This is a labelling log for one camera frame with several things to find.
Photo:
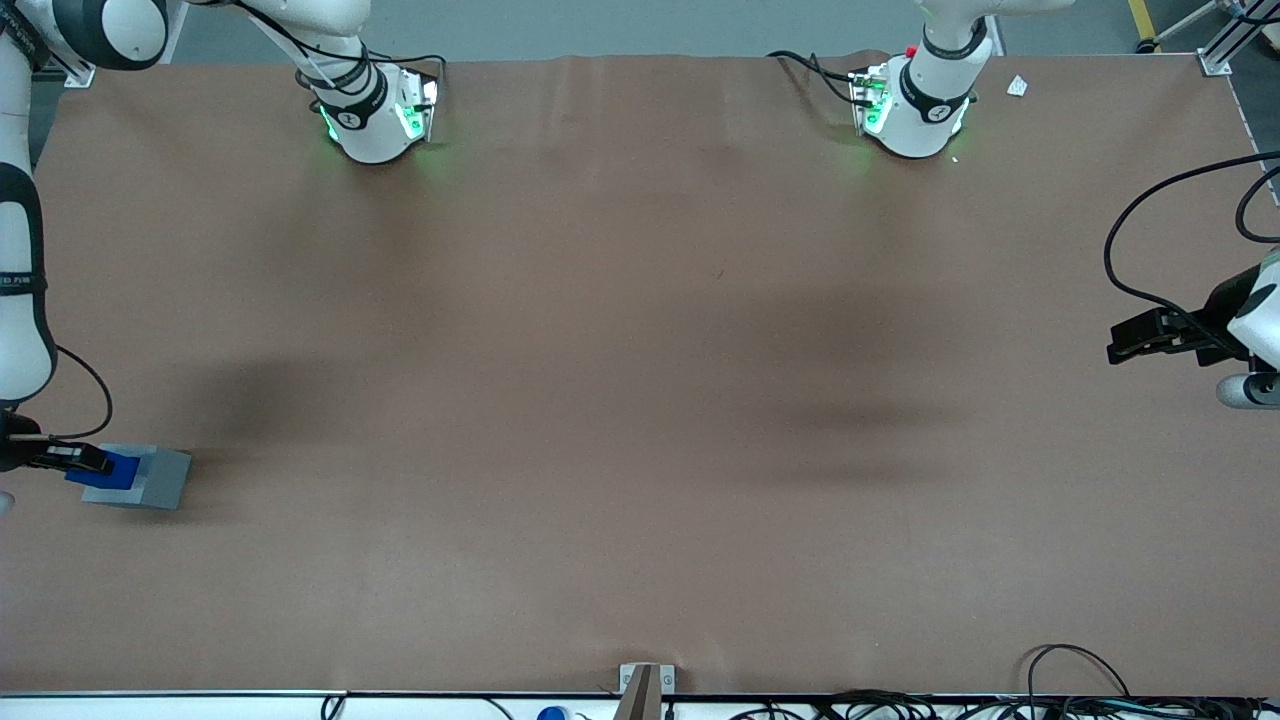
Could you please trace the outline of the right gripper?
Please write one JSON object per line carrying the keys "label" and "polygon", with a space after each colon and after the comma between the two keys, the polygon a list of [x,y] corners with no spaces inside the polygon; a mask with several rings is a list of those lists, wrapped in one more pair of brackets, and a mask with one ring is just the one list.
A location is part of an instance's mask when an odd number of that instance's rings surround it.
{"label": "right gripper", "polygon": [[97,447],[46,447],[37,421],[12,410],[1,411],[1,473],[17,468],[78,471],[110,477],[114,461]]}

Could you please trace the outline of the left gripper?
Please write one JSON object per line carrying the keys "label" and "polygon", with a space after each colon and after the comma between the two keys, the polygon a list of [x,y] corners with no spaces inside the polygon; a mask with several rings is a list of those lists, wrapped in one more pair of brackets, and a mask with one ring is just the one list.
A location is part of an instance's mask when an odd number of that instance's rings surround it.
{"label": "left gripper", "polygon": [[1217,284],[1196,318],[1229,348],[1201,338],[1185,313],[1151,307],[1112,327],[1107,363],[1124,364],[1149,355],[1196,354],[1199,366],[1228,359],[1256,357],[1279,368],[1279,250]]}

